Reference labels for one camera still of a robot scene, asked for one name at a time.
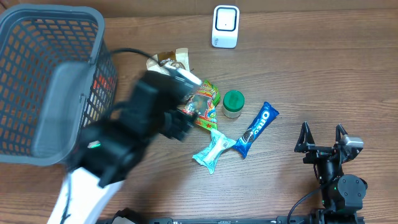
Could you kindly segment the green lid small jar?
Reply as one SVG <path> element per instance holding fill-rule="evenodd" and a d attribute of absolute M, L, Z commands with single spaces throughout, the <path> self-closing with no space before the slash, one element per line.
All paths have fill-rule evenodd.
<path fill-rule="evenodd" d="M 244 107 L 244 95 L 238 90 L 228 91 L 223 98 L 222 112 L 228 118 L 237 118 Z"/>

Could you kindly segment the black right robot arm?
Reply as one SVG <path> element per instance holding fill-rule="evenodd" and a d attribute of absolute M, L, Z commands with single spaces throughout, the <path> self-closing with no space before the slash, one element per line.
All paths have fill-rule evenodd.
<path fill-rule="evenodd" d="M 364 223 L 357 211 L 363 208 L 368 184 L 358 176 L 345 174 L 342 168 L 345 162 L 355 159 L 363 147 L 363 140 L 348 134 L 340 124 L 336 126 L 333 146 L 317 146 L 308 123 L 304 122 L 294 151 L 304 153 L 303 163 L 313 165 L 319 187 L 295 203 L 287 215 L 287 222 L 293 220 L 292 213 L 298 205 L 320 192 L 323 208 L 312 210 L 304 223 Z"/>

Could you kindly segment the blue Oreo cookie pack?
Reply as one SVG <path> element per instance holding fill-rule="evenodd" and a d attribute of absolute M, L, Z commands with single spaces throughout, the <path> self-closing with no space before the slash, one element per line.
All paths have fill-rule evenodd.
<path fill-rule="evenodd" d="M 279 112 L 269 102 L 264 102 L 262 108 L 243 135 L 236 141 L 233 149 L 245 159 L 253 142 L 261 135 L 268 125 L 276 119 Z"/>

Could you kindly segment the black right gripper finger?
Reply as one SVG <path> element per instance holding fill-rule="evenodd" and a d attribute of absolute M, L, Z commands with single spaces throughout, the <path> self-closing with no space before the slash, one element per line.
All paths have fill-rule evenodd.
<path fill-rule="evenodd" d="M 346 145 L 346 137 L 347 137 L 347 132 L 344 129 L 342 124 L 338 124 L 336 126 L 336 138 L 335 138 L 335 143 L 339 145 Z"/>
<path fill-rule="evenodd" d="M 302 124 L 300 136 L 296 143 L 294 152 L 302 152 L 306 153 L 312 150 L 315 147 L 315 141 L 311 134 L 308 123 L 305 121 Z"/>

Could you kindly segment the green colourful candy bag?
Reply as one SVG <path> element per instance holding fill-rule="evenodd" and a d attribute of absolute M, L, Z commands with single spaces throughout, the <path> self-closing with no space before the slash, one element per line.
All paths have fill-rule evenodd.
<path fill-rule="evenodd" d="M 217 86 L 204 80 L 201 87 L 193 94 L 182 110 L 185 114 L 197 114 L 195 124 L 209 131 L 218 129 L 216 106 L 221 96 Z"/>

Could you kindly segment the light blue snack packet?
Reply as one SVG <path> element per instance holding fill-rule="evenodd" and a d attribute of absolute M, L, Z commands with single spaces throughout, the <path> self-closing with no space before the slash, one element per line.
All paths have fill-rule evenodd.
<path fill-rule="evenodd" d="M 224 134 L 216 129 L 212 129 L 211 142 L 209 146 L 204 148 L 199 153 L 194 154 L 192 159 L 197 161 L 199 165 L 206 167 L 210 174 L 213 174 L 220 155 L 225 150 L 233 147 L 235 144 L 235 140 L 227 138 Z"/>

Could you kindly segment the beige brown snack pouch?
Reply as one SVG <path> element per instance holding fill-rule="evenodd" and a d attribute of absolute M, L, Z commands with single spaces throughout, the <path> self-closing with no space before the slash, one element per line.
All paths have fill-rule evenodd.
<path fill-rule="evenodd" d="M 148 59 L 146 62 L 146 67 L 148 70 L 159 72 L 165 75 L 168 75 L 168 71 L 165 69 L 166 65 L 175 68 L 182 68 L 184 70 L 190 71 L 189 57 L 188 57 L 188 48 L 179 48 L 174 51 L 161 52 L 153 56 L 160 65 L 153 61 L 152 59 Z"/>

